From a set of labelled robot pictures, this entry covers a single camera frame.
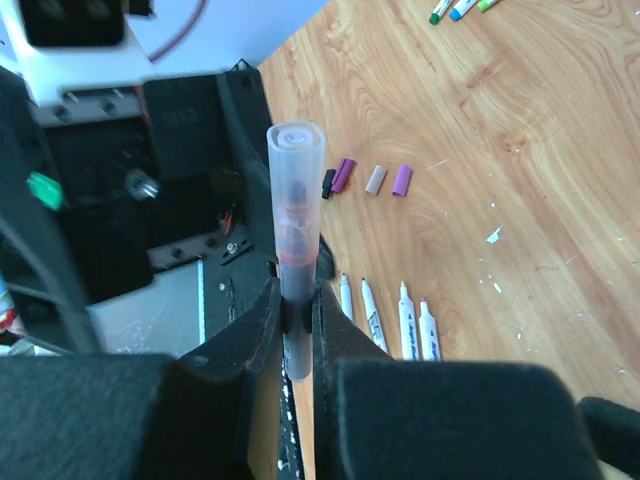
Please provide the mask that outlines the peach cap marker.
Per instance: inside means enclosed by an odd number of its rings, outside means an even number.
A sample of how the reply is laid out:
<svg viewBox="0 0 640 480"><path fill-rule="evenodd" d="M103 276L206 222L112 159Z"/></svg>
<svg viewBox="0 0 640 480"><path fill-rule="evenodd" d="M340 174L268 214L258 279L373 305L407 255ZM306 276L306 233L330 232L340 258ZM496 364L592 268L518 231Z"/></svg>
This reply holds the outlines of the peach cap marker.
<svg viewBox="0 0 640 480"><path fill-rule="evenodd" d="M413 301L409 295L407 284L400 283L400 299L398 302L401 348L404 360L419 360L419 344L416 330L416 317Z"/></svg>

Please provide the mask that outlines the purple pen cap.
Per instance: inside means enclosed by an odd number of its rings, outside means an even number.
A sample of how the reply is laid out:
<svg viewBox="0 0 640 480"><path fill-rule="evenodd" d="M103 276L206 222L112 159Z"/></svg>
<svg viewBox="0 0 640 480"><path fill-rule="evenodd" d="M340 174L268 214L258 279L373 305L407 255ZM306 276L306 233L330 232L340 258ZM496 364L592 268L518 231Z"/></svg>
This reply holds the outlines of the purple pen cap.
<svg viewBox="0 0 640 480"><path fill-rule="evenodd" d="M331 183L331 191L333 193L341 193L344 190L355 165L356 162L351 158L343 158L340 161Z"/></svg>

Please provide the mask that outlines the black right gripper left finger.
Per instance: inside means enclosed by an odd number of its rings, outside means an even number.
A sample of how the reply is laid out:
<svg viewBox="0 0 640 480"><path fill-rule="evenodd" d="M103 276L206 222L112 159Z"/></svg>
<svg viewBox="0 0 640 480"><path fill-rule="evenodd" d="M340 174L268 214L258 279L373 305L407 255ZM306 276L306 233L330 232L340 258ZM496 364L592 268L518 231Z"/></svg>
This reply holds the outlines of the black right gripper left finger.
<svg viewBox="0 0 640 480"><path fill-rule="evenodd" d="M274 479L280 289L203 345L167 355L6 356L5 479Z"/></svg>

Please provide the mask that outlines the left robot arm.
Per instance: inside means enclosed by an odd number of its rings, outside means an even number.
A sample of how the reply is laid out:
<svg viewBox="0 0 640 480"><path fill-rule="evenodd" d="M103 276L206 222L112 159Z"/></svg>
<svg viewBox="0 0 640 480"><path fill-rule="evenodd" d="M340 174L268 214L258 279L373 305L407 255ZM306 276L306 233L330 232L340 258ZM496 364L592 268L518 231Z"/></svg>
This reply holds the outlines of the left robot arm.
<svg viewBox="0 0 640 480"><path fill-rule="evenodd" d="M5 1L1 277L56 352L181 354L274 271L260 73L161 75L148 1Z"/></svg>

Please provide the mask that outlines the purple cap marker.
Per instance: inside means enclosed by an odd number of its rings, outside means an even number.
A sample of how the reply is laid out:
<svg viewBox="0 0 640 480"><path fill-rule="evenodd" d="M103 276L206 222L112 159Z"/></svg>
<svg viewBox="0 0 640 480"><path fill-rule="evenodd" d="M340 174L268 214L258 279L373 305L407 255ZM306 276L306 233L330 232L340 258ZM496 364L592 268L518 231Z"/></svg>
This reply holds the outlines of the purple cap marker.
<svg viewBox="0 0 640 480"><path fill-rule="evenodd" d="M378 309L374 300L373 291L371 290L371 287L365 278L361 279L361 293L371 338L383 352L388 354L389 350L385 340L382 323L378 314Z"/></svg>

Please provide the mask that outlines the black marker without cap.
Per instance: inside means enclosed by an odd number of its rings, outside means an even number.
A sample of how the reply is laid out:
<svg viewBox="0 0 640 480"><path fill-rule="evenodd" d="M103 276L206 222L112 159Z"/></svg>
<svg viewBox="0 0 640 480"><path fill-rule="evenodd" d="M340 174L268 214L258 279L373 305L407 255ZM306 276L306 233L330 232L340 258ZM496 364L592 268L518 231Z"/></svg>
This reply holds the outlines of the black marker without cap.
<svg viewBox="0 0 640 480"><path fill-rule="evenodd" d="M341 274L340 279L340 304L343 314L351 321L354 321L352 293L348 276Z"/></svg>

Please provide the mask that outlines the black pen cap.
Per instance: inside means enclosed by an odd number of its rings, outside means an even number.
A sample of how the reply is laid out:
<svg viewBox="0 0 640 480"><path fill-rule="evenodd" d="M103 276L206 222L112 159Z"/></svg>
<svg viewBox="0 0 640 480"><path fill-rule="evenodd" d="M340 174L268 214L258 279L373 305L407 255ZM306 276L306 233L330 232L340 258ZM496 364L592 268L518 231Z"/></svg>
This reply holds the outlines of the black pen cap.
<svg viewBox="0 0 640 480"><path fill-rule="evenodd" d="M332 195L332 186L333 186L335 175L336 175L335 169L326 170L325 176L322 182L322 193L321 193L322 199L328 200Z"/></svg>

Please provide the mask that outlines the pink cap marker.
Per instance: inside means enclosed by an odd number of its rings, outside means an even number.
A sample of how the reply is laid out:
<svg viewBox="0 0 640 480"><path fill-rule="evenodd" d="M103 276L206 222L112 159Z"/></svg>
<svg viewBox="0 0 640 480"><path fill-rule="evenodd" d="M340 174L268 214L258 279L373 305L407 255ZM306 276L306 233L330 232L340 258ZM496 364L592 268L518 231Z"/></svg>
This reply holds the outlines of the pink cap marker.
<svg viewBox="0 0 640 480"><path fill-rule="evenodd" d="M425 297L420 300L420 316L418 320L422 358L425 361L441 361L441 350L437 324L431 314Z"/></svg>

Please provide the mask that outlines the grey marker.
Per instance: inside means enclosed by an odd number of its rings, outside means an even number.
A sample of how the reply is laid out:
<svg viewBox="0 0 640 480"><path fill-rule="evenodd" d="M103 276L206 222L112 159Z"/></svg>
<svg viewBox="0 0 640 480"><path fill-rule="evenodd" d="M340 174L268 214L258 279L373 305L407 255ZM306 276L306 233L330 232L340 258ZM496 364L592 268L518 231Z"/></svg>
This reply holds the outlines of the grey marker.
<svg viewBox="0 0 640 480"><path fill-rule="evenodd" d="M267 133L275 252L282 296L284 365L301 382L312 364L311 307L320 244L326 137L309 121L271 126Z"/></svg>

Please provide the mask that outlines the peach pen cap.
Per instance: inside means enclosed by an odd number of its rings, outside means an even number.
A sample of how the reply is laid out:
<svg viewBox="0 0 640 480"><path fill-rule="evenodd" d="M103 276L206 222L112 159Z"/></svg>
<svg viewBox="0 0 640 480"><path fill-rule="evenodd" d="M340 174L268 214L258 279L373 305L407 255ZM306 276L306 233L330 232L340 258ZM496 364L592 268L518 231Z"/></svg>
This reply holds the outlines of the peach pen cap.
<svg viewBox="0 0 640 480"><path fill-rule="evenodd" d="M380 188L386 178L386 175L387 175L387 169L382 165L376 165L365 186L365 192L370 195L376 196L380 191Z"/></svg>

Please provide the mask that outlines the pink pen cap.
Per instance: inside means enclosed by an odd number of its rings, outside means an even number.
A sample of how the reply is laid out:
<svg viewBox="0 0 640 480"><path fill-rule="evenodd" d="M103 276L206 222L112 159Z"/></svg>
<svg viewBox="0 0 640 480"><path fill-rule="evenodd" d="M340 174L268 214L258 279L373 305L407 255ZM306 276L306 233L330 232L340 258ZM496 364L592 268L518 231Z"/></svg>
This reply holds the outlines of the pink pen cap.
<svg viewBox="0 0 640 480"><path fill-rule="evenodd" d="M412 174L413 170L409 165L402 164L399 167L392 188L394 197L405 197L407 195Z"/></svg>

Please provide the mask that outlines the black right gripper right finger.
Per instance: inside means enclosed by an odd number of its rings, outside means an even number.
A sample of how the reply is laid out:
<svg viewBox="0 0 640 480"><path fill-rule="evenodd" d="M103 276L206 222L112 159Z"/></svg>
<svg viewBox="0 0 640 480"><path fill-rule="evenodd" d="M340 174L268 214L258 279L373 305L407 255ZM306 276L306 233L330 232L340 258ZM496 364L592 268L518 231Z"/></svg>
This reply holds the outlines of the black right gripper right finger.
<svg viewBox="0 0 640 480"><path fill-rule="evenodd" d="M320 287L313 304L320 479L598 479L574 400L536 364L400 361Z"/></svg>

